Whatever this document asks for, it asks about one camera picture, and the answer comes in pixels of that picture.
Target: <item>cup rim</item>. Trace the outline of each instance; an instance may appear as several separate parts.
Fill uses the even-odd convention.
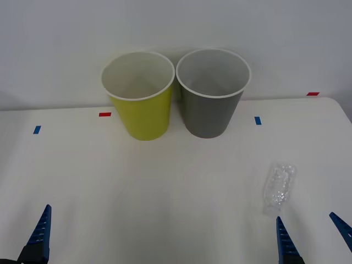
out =
[[[204,95],[202,93],[199,93],[199,92],[196,92],[190,88],[188,88],[180,79],[179,75],[178,75],[178,69],[182,63],[182,61],[188,57],[189,55],[193,54],[193,53],[196,53],[196,52],[201,52],[201,51],[222,51],[222,52],[225,52],[225,53],[229,53],[233,56],[236,56],[238,57],[248,68],[248,71],[249,71],[249,78],[248,78],[248,81],[247,83],[243,86],[243,88],[241,90],[238,90],[237,92],[234,92],[234,93],[230,93],[228,95],[220,95],[220,96],[214,96],[214,95]],[[180,84],[182,85],[182,87],[184,89],[186,89],[187,91],[191,92],[192,94],[195,94],[195,95],[198,95],[198,96],[201,96],[201,97],[205,97],[205,98],[212,98],[212,99],[220,99],[220,98],[228,98],[228,97],[232,97],[234,95],[237,95],[241,92],[244,91],[244,89],[248,86],[249,82],[251,81],[252,79],[252,71],[251,71],[251,68],[249,67],[248,63],[246,62],[246,60],[244,58],[242,58],[240,55],[238,55],[237,53],[235,52],[232,52],[232,51],[229,51],[227,49],[223,49],[223,48],[201,48],[201,49],[197,49],[195,51],[191,51],[189,53],[187,53],[186,55],[184,55],[180,61],[177,63],[177,66],[176,66],[176,77],[177,77],[177,80],[180,82]]]
[[[116,57],[116,58],[113,58],[112,60],[110,60],[110,62],[109,62],[108,64],[106,64],[106,66],[105,66],[105,67],[103,68],[103,70],[101,71],[101,74],[100,74],[101,83],[103,83],[103,82],[102,82],[102,77],[103,77],[103,72],[104,72],[104,70],[105,70],[114,60],[119,59],[119,58],[124,57],[124,56],[128,56],[128,55],[133,54],[133,53],[149,53],[149,54],[151,53],[151,54],[157,55],[157,56],[162,57],[163,59],[165,59],[165,60],[171,65],[171,68],[172,68],[172,77],[171,77],[170,82],[169,82],[163,89],[161,89],[159,92],[154,93],[153,95],[149,95],[149,96],[146,96],[146,97],[142,97],[142,98],[124,98],[124,97],[119,97],[119,96],[117,96],[117,95],[114,95],[114,94],[110,93],[110,92],[104,87],[104,85],[103,85],[103,87],[104,87],[104,89],[105,89],[105,92],[106,92],[109,96],[111,96],[111,97],[113,97],[113,98],[116,98],[116,99],[119,99],[119,100],[122,100],[122,101],[143,101],[143,100],[147,100],[147,99],[156,97],[156,96],[162,94],[163,92],[165,92],[165,91],[171,86],[172,82],[173,82],[174,79],[175,79],[175,67],[174,67],[174,64],[172,64],[171,60],[170,60],[168,57],[166,57],[166,56],[164,56],[164,55],[162,55],[162,54],[160,54],[160,53],[158,53],[158,52],[155,52],[155,51],[137,51],[137,52],[129,52],[129,53],[122,54],[121,56],[118,56],[118,57]]]

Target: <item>paper cup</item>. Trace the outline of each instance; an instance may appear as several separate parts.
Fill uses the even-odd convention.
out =
[[[103,86],[132,137],[153,140],[166,132],[174,77],[171,61],[156,52],[128,53],[105,67]]]
[[[251,70],[236,53],[212,48],[186,54],[176,76],[186,128],[200,138],[215,138],[226,130]]]

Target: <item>blue tape marker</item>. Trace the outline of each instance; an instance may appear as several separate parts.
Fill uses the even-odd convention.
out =
[[[262,124],[262,122],[260,121],[260,117],[254,117],[254,119],[255,119],[255,123],[257,125],[261,125]]]
[[[40,130],[41,127],[42,127],[41,125],[37,125],[37,126],[35,127],[35,129],[34,129],[33,134],[39,134],[39,130]]]

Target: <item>gray cup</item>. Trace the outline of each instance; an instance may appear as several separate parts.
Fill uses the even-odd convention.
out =
[[[176,76],[186,128],[210,139],[226,130],[251,70],[236,53],[212,48],[186,54],[177,64]]]

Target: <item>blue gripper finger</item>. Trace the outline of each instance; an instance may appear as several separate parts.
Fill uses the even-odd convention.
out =
[[[293,244],[281,218],[276,218],[277,245],[279,250],[279,264],[304,264],[303,259]]]
[[[49,239],[51,227],[51,206],[47,205],[27,245],[22,249],[18,261],[46,264],[49,260]]]
[[[345,240],[348,248],[352,252],[352,228],[339,218],[334,212],[329,214],[332,222],[334,222],[337,229],[340,231],[343,239]]]

